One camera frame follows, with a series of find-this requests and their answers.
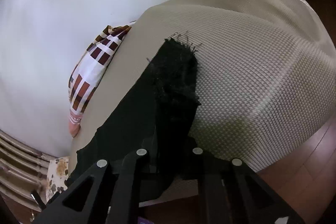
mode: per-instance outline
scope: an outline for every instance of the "metal rivet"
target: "metal rivet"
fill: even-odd
[[[193,149],[193,153],[196,154],[196,155],[201,155],[203,153],[203,149],[199,148],[199,147],[195,147]]]
[[[243,164],[243,162],[240,159],[233,159],[232,164],[235,166],[240,166]]]
[[[147,150],[146,149],[138,149],[137,152],[136,152],[139,156],[143,156],[147,153]]]
[[[98,167],[104,167],[107,165],[107,161],[106,160],[99,160],[97,161],[97,166]]]

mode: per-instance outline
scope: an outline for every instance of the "black fabric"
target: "black fabric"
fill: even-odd
[[[179,169],[182,145],[199,105],[196,74],[194,49],[172,38],[165,39],[90,143],[77,151],[77,165],[66,184],[71,185],[97,160],[122,160],[141,148],[145,138],[151,138],[157,146],[153,151],[159,176],[142,183],[140,201],[157,198]]]

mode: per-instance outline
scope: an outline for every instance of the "patterned cloth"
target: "patterned cloth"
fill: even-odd
[[[69,131],[75,137],[80,129],[83,113],[103,77],[114,53],[131,26],[107,26],[86,49],[69,79]]]
[[[53,197],[56,192],[62,193],[67,189],[64,181],[68,179],[69,157],[51,160],[47,174],[46,200]]]

